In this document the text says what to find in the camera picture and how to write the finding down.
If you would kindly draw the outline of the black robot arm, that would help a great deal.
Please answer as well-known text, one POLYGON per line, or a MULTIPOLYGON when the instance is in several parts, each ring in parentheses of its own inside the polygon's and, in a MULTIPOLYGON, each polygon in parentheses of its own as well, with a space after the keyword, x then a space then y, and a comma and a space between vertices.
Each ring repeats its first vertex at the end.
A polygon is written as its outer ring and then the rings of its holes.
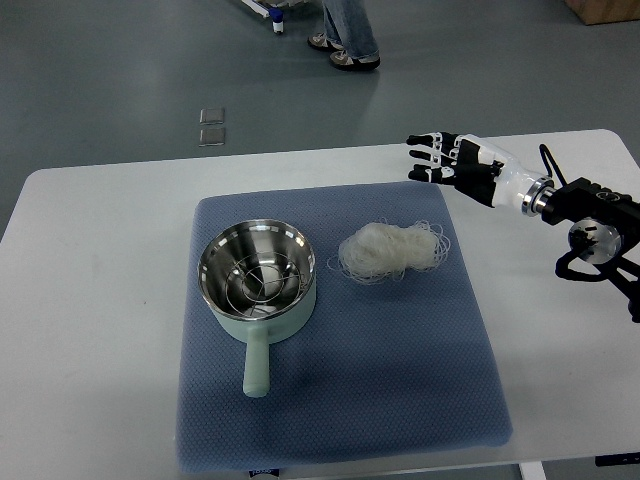
POLYGON ((571 221, 569 251, 556 261, 556 276, 611 282, 628 298, 632 321, 639 321, 639 264, 626 257, 639 245, 639 204, 631 196, 585 178, 556 189, 546 178, 524 195, 522 210, 549 225, 571 221))

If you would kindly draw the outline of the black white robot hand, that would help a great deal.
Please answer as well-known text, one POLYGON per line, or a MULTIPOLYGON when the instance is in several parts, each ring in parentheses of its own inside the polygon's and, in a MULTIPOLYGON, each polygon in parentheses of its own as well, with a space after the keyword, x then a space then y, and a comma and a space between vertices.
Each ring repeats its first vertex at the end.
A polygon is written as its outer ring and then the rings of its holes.
POLYGON ((411 135, 406 143, 412 147, 409 155, 419 161, 408 174, 411 180, 452 186, 487 207, 525 212, 534 193, 550 182, 511 153, 471 134, 411 135))

